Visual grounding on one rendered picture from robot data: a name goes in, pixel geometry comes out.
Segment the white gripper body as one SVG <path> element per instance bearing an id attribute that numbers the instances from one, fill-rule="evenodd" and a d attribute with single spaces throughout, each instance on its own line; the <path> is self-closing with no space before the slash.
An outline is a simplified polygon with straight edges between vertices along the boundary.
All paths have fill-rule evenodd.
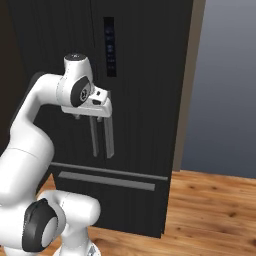
<path id="1" fill-rule="evenodd" d="M 82 104 L 81 106 L 74 107 L 61 107 L 64 113 L 74 115 L 85 115 L 95 117 L 110 117 L 112 115 L 112 104 L 109 98 L 106 99 L 103 105 L 90 105 Z"/>

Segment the black fridge door with display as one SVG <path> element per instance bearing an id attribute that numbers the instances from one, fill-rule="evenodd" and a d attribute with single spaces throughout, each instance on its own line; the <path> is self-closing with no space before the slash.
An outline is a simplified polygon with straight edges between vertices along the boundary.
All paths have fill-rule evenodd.
<path id="1" fill-rule="evenodd" d="M 91 0 L 96 85 L 111 92 L 114 155 L 91 165 L 171 173 L 193 0 Z"/>

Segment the black fridge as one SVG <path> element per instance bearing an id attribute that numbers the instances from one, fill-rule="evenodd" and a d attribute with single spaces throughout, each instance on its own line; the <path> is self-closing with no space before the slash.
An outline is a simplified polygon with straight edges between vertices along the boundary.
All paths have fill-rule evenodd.
<path id="1" fill-rule="evenodd" d="M 164 233 L 193 0 L 7 0 L 26 76 L 82 53 L 109 118 L 40 108 L 57 189 L 99 200 L 101 228 Z"/>

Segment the black fridge door plain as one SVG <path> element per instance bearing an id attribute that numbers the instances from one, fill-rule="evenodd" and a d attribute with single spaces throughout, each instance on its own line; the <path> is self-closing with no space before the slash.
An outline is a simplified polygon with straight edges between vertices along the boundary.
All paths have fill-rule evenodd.
<path id="1" fill-rule="evenodd" d="M 39 72 L 62 75 L 64 57 L 69 53 L 86 55 L 95 68 L 91 0 L 7 0 L 22 64 L 27 79 Z M 54 160 L 81 166 L 94 166 L 90 121 L 75 118 L 59 106 L 40 108 L 35 124 L 51 138 Z"/>

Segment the beige fridge housing panel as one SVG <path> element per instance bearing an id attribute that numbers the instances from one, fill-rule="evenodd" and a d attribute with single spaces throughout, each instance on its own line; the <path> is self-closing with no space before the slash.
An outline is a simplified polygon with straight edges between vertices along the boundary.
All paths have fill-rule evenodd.
<path id="1" fill-rule="evenodd" d="M 206 0 L 193 1 L 186 54 L 186 63 L 184 69 L 183 87 L 180 101 L 179 119 L 176 134 L 175 151 L 173 157 L 173 171 L 181 170 L 186 130 L 189 118 L 190 101 L 196 71 L 196 63 L 200 44 L 200 35 L 202 30 L 205 5 Z"/>

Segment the black fridge drawer front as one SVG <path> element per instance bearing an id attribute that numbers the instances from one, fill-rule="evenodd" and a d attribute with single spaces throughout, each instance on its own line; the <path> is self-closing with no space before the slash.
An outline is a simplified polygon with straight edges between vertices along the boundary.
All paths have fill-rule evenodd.
<path id="1" fill-rule="evenodd" d="M 101 214 L 95 227 L 160 238 L 167 213 L 169 178 L 52 162 L 56 188 L 97 199 Z M 155 184 L 155 191 L 58 178 L 61 171 Z"/>

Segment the dark brown cupboard side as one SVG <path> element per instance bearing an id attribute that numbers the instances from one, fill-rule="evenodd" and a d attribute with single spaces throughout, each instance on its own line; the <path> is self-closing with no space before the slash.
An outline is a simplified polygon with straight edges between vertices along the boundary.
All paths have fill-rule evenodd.
<path id="1" fill-rule="evenodd" d="M 7 0 L 0 0 L 0 155 L 9 142 L 10 121 L 22 99 L 24 80 Z"/>

